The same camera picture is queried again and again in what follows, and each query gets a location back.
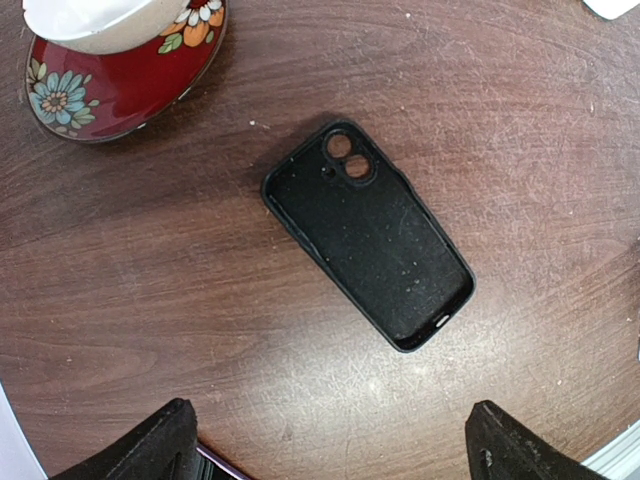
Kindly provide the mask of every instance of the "dark wood surface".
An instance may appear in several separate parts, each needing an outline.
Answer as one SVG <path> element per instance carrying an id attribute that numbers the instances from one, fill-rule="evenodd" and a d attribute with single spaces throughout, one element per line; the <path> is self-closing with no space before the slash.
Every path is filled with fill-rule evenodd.
<path id="1" fill-rule="evenodd" d="M 235 0 L 189 96 L 88 147 L 36 124 L 31 35 L 2 7 L 0 375 L 49 474 L 175 396 L 264 480 L 466 479 L 483 399 L 579 460 L 640 418 L 640 10 Z M 417 353 L 260 199 L 327 112 L 377 140 L 477 274 Z"/>

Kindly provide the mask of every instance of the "black object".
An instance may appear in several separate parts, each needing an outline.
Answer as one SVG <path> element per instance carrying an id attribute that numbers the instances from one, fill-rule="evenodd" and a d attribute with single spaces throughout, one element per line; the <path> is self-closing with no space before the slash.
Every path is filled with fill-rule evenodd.
<path id="1" fill-rule="evenodd" d="M 175 399 L 102 452 L 51 480 L 249 480 L 198 445 L 191 402 Z"/>
<path id="2" fill-rule="evenodd" d="M 473 407 L 465 431 L 472 480 L 606 480 L 558 452 L 493 402 Z"/>
<path id="3" fill-rule="evenodd" d="M 334 137 L 350 147 L 329 152 Z M 350 162 L 367 171 L 354 178 Z M 474 277 L 406 177 L 356 124 L 324 127 L 265 179 L 263 199 L 351 301 L 403 352 L 471 297 Z"/>

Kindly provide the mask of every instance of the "orange flower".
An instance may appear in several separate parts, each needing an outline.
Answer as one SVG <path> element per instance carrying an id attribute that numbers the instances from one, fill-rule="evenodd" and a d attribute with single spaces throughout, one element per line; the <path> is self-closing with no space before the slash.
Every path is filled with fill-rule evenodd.
<path id="1" fill-rule="evenodd" d="M 224 20 L 221 0 L 191 0 L 189 7 L 180 14 L 161 36 L 182 32 L 185 45 L 197 47 L 209 34 L 212 27 L 220 27 Z"/>

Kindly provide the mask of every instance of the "black phone case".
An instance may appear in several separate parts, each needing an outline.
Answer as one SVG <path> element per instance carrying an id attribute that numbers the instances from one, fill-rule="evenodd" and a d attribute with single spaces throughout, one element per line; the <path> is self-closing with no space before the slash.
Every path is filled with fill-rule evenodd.
<path id="1" fill-rule="evenodd" d="M 329 155 L 336 134 L 351 153 Z M 351 155 L 369 160 L 351 178 Z M 406 177 L 355 123 L 324 127 L 267 175 L 273 214 L 398 350 L 424 344 L 473 294 L 473 273 Z"/>

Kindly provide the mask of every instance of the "scratch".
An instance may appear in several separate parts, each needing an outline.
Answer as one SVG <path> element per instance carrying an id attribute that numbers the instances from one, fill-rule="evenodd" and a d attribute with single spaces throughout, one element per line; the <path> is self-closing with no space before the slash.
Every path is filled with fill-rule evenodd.
<path id="1" fill-rule="evenodd" d="M 402 235 L 402 226 L 404 225 L 404 220 L 405 218 L 407 218 L 407 215 L 409 215 L 409 210 L 405 210 L 404 213 L 402 214 L 402 218 L 400 219 L 400 227 L 398 227 L 398 236 Z"/>
<path id="2" fill-rule="evenodd" d="M 529 372 L 529 375 L 531 375 L 531 378 L 533 378 L 533 379 L 536 381 L 536 383 L 537 383 L 538 385 L 541 385 L 540 380 L 538 379 L 538 377 L 536 377 L 536 376 L 533 374 L 533 371 L 531 370 L 531 367 L 530 367 L 529 365 L 527 365 L 527 371 Z"/>
<path id="3" fill-rule="evenodd" d="M 280 14 L 278 15 L 278 17 L 276 18 L 276 24 L 274 26 L 275 31 L 278 31 L 280 28 L 280 23 L 282 20 L 282 16 L 284 15 L 285 9 L 279 9 L 280 10 Z"/>
<path id="4" fill-rule="evenodd" d="M 209 401 L 209 403 L 213 406 L 217 406 L 215 399 L 213 398 L 213 396 L 210 393 L 204 392 L 204 396 L 207 397 L 207 400 Z"/>
<path id="5" fill-rule="evenodd" d="M 369 425 L 369 427 L 371 427 L 371 428 L 375 427 L 375 423 L 373 422 L 373 420 L 371 420 L 371 416 L 370 415 L 365 415 L 365 413 L 362 411 L 362 409 L 357 404 L 354 404 L 353 408 L 355 409 L 355 411 L 358 414 L 358 416 L 360 418 L 362 418 L 362 420 L 365 421 Z"/>
<path id="6" fill-rule="evenodd" d="M 349 449 L 351 448 L 351 415 L 347 423 L 347 444 L 344 448 L 344 478 L 349 480 Z"/>
<path id="7" fill-rule="evenodd" d="M 18 339 L 16 337 L 13 338 L 13 344 L 16 349 L 16 358 L 18 359 L 18 370 L 22 372 L 22 355 L 20 354 L 21 349 L 20 345 L 18 345 Z"/>

